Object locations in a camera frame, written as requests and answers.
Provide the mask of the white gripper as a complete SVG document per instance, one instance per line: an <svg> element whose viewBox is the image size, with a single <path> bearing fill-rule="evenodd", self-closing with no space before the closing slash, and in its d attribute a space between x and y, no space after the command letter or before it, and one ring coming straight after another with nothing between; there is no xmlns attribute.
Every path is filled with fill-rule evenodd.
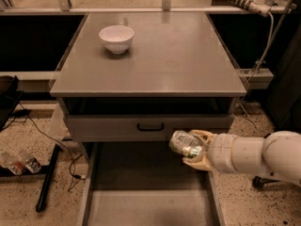
<svg viewBox="0 0 301 226"><path fill-rule="evenodd" d="M208 157L204 156L198 162L192 162L189 158L184 157L182 162L195 169L211 171L213 167L219 172L236 173L232 159L232 145L237 136L230 134L215 134L206 130L191 130L189 132L193 139L189 143L190 146L208 148Z"/></svg>

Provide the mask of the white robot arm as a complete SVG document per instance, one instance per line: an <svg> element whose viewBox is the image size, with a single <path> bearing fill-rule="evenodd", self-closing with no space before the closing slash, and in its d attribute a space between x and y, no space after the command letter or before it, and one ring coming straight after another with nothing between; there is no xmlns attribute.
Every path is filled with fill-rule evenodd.
<svg viewBox="0 0 301 226"><path fill-rule="evenodd" d="M213 134L201 158L183 158L196 170L247 173L301 186L301 135L278 131L267 137Z"/></svg>

